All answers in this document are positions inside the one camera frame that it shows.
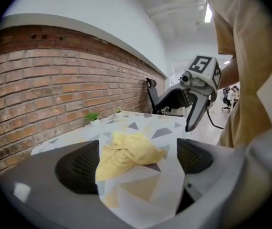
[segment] green plant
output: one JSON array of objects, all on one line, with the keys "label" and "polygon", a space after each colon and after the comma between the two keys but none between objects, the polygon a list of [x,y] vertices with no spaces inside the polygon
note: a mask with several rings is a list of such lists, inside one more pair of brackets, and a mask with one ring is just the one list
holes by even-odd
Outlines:
[{"label": "green plant", "polygon": [[114,109],[114,113],[121,113],[121,112],[122,112],[121,108],[115,108]]},{"label": "green plant", "polygon": [[98,119],[98,115],[99,113],[89,113],[87,116],[85,116],[84,118],[88,121],[94,121]]}]

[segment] geometric patterned tablecloth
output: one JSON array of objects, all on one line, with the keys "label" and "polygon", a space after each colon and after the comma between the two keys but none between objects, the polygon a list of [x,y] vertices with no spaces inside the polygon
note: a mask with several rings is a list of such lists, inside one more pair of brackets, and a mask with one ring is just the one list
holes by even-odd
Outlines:
[{"label": "geometric patterned tablecloth", "polygon": [[101,148],[112,142],[112,133],[142,132],[165,155],[157,164],[135,166],[129,171],[98,182],[100,200],[116,216],[137,229],[146,229],[175,216],[180,202],[184,172],[177,159],[177,138],[190,138],[186,118],[123,111],[98,126],[86,125],[42,143],[31,155],[74,143],[99,140]]}]

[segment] black cable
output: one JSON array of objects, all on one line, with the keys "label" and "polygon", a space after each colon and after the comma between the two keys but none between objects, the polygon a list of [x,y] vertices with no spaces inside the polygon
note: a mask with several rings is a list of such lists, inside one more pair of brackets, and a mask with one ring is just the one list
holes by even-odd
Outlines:
[{"label": "black cable", "polygon": [[214,127],[218,128],[218,129],[222,129],[222,130],[224,129],[224,128],[220,127],[220,126],[215,125],[215,124],[212,122],[212,119],[211,119],[210,114],[209,114],[209,110],[207,110],[207,115],[208,115],[208,118],[209,118],[211,124],[212,124]]}]

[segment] tan shirt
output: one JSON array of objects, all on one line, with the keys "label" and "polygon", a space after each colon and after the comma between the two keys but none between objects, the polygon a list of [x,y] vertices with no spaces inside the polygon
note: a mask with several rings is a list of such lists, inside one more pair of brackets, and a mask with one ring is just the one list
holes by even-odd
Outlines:
[{"label": "tan shirt", "polygon": [[257,91],[272,73],[272,17],[259,0],[209,0],[217,32],[218,53],[237,57],[240,99],[219,144],[249,143],[271,128]]}]

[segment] ceiling light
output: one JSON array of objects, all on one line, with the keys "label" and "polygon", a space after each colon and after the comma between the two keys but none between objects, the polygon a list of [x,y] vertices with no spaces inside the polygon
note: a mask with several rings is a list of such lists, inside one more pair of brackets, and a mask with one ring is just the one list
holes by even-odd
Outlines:
[{"label": "ceiling light", "polygon": [[210,23],[212,17],[212,12],[210,10],[209,4],[207,3],[207,8],[206,8],[206,15],[205,15],[205,23]]}]

